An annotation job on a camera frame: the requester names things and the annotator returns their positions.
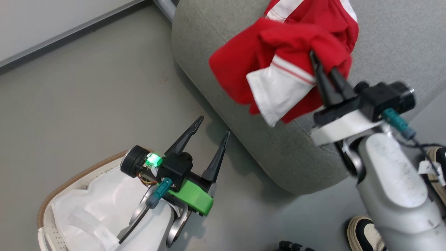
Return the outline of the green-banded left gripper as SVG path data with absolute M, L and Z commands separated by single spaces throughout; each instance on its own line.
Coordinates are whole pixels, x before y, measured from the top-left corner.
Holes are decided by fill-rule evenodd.
M 179 155 L 180 153 L 183 153 L 188 141 L 197 132 L 203 120 L 204 116 L 199 116 L 174 142 L 174 144 L 170 146 L 165 152 L 165 156 L 172 154 Z M 210 191 L 212 184 L 215 184 L 217 181 L 230 134 L 231 132 L 228 130 L 220 142 L 215 156 L 201 176 L 197 174 L 188 174 L 185 177 L 180 176 L 172 178 L 170 195 L 186 203 L 192 210 L 202 216 L 208 216 L 212 209 L 214 199 L 208 192 Z

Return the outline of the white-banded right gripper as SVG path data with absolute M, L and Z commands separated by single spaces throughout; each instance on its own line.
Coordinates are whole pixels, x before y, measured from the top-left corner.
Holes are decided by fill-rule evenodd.
M 309 57 L 322 104 L 328 107 L 313 114 L 315 126 L 310 137 L 314 145 L 322 146 L 342 141 L 383 123 L 369 120 L 359 110 L 359 98 L 336 67 L 330 70 L 333 88 L 315 52 L 310 51 Z

